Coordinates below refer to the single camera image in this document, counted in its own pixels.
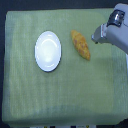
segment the green cloth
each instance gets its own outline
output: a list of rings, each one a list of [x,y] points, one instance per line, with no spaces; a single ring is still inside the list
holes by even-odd
[[[8,12],[2,119],[10,126],[116,124],[128,117],[126,55],[91,34],[112,9]],[[71,30],[88,42],[91,60],[75,50]],[[34,56],[45,31],[60,39],[58,67],[42,71]]]

